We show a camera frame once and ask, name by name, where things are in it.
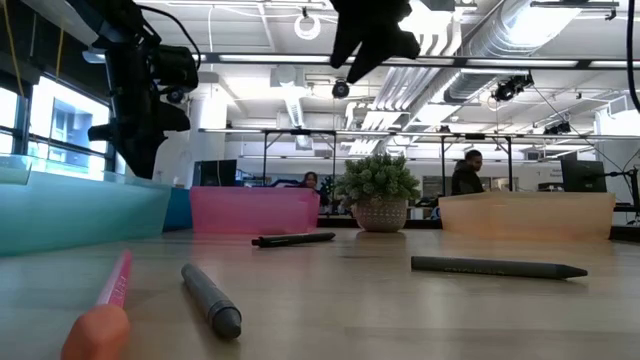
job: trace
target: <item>man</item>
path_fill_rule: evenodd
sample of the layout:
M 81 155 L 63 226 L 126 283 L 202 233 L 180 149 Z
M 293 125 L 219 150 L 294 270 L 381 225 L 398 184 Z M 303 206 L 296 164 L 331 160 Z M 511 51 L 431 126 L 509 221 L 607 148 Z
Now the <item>man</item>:
M 451 179 L 451 195 L 476 194 L 484 192 L 480 178 L 476 173 L 482 168 L 482 153 L 471 150 L 465 154 L 464 160 L 456 164 Z

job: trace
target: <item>computer monitor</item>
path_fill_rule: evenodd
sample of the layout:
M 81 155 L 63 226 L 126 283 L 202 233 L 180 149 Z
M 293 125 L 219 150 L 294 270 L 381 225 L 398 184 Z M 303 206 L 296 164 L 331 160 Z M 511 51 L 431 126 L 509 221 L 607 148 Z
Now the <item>computer monitor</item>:
M 562 160 L 565 192 L 607 192 L 602 161 Z
M 193 186 L 235 186 L 236 160 L 196 161 Z

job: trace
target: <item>wooden tabletop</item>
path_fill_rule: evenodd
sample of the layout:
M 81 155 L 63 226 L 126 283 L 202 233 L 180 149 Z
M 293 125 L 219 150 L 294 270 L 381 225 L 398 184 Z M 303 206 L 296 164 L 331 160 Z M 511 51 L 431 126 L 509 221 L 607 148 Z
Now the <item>wooden tabletop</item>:
M 129 248 L 124 359 L 638 359 L 637 245 L 334 231 L 333 243 L 278 249 L 252 248 L 247 236 L 182 232 L 0 259 L 0 358 L 58 358 L 73 321 Z M 590 275 L 411 272 L 411 255 L 558 262 Z M 241 310 L 237 341 L 217 340 L 206 326 L 182 284 L 188 261 Z

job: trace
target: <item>pink bin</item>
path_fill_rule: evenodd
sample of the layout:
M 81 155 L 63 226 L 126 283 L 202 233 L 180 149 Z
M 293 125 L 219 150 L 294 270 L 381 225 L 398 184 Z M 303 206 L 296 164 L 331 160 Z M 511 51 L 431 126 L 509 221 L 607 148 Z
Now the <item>pink bin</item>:
M 318 222 L 311 189 L 197 186 L 190 196 L 196 233 L 301 234 Z

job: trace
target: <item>black wall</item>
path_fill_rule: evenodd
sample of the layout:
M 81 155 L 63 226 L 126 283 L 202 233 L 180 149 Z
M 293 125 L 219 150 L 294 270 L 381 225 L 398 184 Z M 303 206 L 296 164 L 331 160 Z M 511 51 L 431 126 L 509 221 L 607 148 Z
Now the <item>black wall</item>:
M 30 93 L 29 85 L 37 84 L 41 74 L 55 74 L 60 28 L 19 0 L 6 0 L 6 3 L 20 75 L 25 91 Z M 17 80 L 2 11 L 4 9 L 0 8 L 0 86 L 17 93 Z M 109 88 L 105 66 L 87 63 L 82 57 L 82 51 L 86 49 L 87 45 L 65 33 L 60 80 L 81 92 L 106 101 Z

